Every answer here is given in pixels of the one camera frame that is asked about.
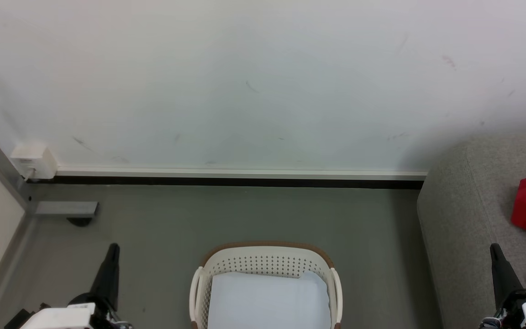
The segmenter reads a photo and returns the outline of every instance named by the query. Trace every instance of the white cloth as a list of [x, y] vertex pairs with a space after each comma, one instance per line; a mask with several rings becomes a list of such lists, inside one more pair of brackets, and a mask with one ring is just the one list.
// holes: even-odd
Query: white cloth
[[299, 279], [229, 272], [212, 278], [208, 329], [329, 329], [326, 283], [305, 271]]

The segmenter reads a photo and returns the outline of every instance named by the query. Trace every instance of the basket handle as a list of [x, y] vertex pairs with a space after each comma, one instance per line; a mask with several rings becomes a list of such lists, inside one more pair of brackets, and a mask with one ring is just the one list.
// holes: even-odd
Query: basket handle
[[198, 289], [198, 281], [200, 281], [200, 273], [202, 272], [202, 266], [198, 267], [194, 272], [192, 278], [192, 285], [190, 285], [190, 320], [196, 321], [196, 290]]
[[334, 285], [336, 285], [336, 323], [342, 321], [342, 284], [340, 283], [340, 277], [334, 267], [332, 267], [332, 277], [334, 278]]

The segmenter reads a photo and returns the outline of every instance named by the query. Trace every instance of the wall outlet box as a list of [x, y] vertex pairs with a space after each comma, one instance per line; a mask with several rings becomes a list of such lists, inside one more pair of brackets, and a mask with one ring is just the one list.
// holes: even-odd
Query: wall outlet box
[[44, 144], [20, 144], [10, 158], [23, 177], [51, 179], [58, 170], [56, 159]]

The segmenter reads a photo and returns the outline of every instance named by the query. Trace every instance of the white plastic basket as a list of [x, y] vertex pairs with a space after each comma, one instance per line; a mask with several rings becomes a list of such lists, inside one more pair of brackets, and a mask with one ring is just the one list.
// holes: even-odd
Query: white plastic basket
[[342, 285], [332, 260], [313, 245], [279, 241], [237, 242], [218, 246], [207, 254], [190, 286], [193, 329], [207, 329], [212, 277], [229, 271], [284, 277], [313, 271], [328, 287], [331, 327], [340, 329]]

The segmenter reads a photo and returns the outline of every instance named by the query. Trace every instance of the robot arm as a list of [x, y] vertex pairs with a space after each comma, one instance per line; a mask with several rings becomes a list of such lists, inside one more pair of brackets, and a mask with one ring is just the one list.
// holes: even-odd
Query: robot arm
[[496, 313], [480, 323], [481, 328], [526, 329], [526, 289], [498, 244], [490, 246]]
[[119, 246], [111, 244], [96, 273], [90, 292], [80, 294], [66, 308], [42, 304], [40, 310], [21, 310], [4, 329], [133, 329], [117, 317]]

